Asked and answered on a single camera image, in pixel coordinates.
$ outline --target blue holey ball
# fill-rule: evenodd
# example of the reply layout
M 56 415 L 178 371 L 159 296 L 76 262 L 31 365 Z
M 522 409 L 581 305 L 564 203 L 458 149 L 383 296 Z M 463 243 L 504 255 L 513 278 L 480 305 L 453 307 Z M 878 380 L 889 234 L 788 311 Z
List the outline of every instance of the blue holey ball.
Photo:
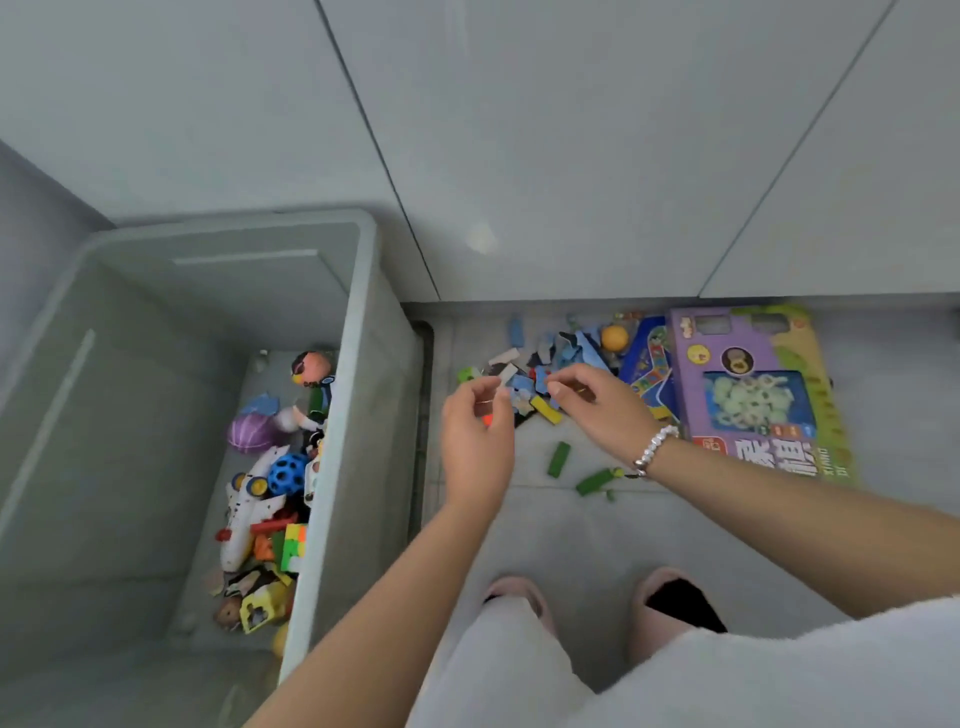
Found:
M 301 452 L 282 455 L 276 459 L 267 475 L 267 485 L 274 496 L 291 496 L 303 491 L 303 474 L 310 462 Z

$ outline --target green block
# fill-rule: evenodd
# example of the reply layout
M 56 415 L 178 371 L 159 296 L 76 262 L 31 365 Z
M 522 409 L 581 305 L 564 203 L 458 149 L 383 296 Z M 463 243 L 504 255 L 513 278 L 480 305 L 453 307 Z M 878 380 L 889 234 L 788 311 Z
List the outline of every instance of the green block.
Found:
M 577 493 L 579 493 L 581 496 L 589 496 L 591 493 L 596 493 L 599 491 L 615 478 L 616 475 L 614 474 L 613 470 L 606 468 L 605 470 L 602 470 L 599 473 L 594 473 L 590 477 L 585 478 L 577 483 Z
M 570 454 L 570 445 L 567 443 L 557 443 L 557 449 L 553 451 L 553 457 L 550 458 L 550 467 L 546 469 L 546 474 L 550 477 L 560 477 L 561 471 L 566 465 L 566 457 Z

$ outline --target yellow toy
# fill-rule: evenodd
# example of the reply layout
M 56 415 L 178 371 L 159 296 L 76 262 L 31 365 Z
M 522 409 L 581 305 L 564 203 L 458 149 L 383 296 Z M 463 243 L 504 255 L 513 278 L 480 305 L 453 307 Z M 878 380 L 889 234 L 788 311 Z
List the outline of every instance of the yellow toy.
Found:
M 264 624 L 287 616 L 287 590 L 293 584 L 293 579 L 276 570 L 274 573 L 278 581 L 265 584 L 252 594 L 246 595 L 240 604 L 240 623 L 248 635 Z
M 620 353 L 630 344 L 630 334 L 624 327 L 614 324 L 600 332 L 600 344 L 608 352 Z
M 530 403 L 533 404 L 534 408 L 540 412 L 543 417 L 549 420 L 550 424 L 552 425 L 559 425 L 560 421 L 564 418 L 560 412 L 543 401 L 543 397 L 540 397 L 539 395 L 530 399 Z

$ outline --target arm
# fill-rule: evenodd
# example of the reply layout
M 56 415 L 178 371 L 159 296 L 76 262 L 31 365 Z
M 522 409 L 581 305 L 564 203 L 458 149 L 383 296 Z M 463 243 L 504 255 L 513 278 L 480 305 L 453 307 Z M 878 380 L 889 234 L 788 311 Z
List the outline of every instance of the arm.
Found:
M 447 399 L 446 504 L 248 728 L 400 728 L 406 722 L 514 468 L 509 393 L 497 391 L 489 429 L 473 414 L 476 400 L 499 383 L 495 376 L 476 379 Z
M 564 410 L 625 463 L 660 430 L 633 390 L 607 372 L 578 364 L 550 378 Z M 567 386 L 575 381 L 596 400 L 575 394 Z M 852 617 L 960 594 L 960 521 L 950 516 L 674 438 L 648 472 Z

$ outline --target left hand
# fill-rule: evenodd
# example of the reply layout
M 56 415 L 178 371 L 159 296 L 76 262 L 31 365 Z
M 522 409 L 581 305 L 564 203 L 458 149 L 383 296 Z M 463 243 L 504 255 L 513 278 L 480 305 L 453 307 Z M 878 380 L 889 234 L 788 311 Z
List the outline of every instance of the left hand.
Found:
M 446 503 L 482 508 L 491 518 L 499 510 L 514 472 L 514 409 L 510 391 L 499 385 L 496 376 L 461 384 L 444 403 L 442 435 Z M 473 407 L 491 396 L 493 422 L 487 427 Z

